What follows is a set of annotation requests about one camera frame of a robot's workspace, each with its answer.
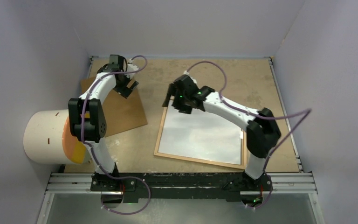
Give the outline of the white cylinder orange lid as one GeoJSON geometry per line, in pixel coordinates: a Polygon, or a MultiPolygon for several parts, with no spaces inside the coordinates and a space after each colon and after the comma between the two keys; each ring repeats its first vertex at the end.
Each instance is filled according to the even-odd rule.
{"type": "Polygon", "coordinates": [[[35,113],[26,126],[23,146],[28,158],[40,164],[85,164],[90,160],[86,147],[71,135],[67,109],[35,113]]]}

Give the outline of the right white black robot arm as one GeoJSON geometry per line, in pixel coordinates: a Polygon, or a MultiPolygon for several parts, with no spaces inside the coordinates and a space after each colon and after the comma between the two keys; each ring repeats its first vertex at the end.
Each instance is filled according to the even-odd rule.
{"type": "Polygon", "coordinates": [[[282,136],[270,109],[257,110],[240,105],[209,86],[198,87],[195,79],[187,74],[168,85],[162,106],[169,105],[184,114],[198,109],[218,115],[245,131],[250,157],[244,170],[243,184],[249,190],[260,186],[268,155],[282,136]]]}

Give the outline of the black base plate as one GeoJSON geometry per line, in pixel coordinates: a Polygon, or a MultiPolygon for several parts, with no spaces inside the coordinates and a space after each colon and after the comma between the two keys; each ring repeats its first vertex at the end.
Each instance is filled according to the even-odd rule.
{"type": "Polygon", "coordinates": [[[223,199],[227,202],[255,203],[272,189],[266,174],[257,181],[244,172],[232,173],[117,173],[118,180],[92,175],[90,190],[124,194],[124,203],[139,199],[223,199]]]}

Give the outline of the aluminium rail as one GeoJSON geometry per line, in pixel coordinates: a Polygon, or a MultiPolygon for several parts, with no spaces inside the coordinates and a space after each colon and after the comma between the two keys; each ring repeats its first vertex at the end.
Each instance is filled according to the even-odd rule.
{"type": "Polygon", "coordinates": [[[236,173],[127,173],[131,179],[98,181],[93,174],[53,173],[47,184],[49,193],[126,193],[149,186],[151,189],[217,189],[242,194],[262,192],[308,194],[317,191],[311,173],[270,173],[258,183],[246,181],[236,173]]]}

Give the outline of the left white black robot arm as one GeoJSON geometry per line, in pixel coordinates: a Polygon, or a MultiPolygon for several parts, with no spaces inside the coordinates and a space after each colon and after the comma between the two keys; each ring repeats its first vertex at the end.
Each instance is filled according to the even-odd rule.
{"type": "Polygon", "coordinates": [[[68,101],[70,133],[88,150],[96,167],[95,173],[105,175],[102,185],[109,191],[119,188],[120,178],[114,173],[117,166],[109,156],[104,138],[107,122],[103,102],[111,90],[128,98],[138,85],[133,78],[141,70],[133,64],[133,59],[110,55],[109,62],[97,71],[95,80],[85,93],[68,101]]]}

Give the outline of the brown backing board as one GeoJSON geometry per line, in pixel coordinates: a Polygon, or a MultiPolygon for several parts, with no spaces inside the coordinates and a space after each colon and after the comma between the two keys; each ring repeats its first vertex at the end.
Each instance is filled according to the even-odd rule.
{"type": "Polygon", "coordinates": [[[148,124],[137,88],[124,98],[110,86],[101,87],[101,84],[93,89],[92,94],[99,93],[102,105],[91,109],[86,107],[85,125],[89,125],[89,118],[97,120],[98,128],[105,132],[107,138],[148,124]]]}

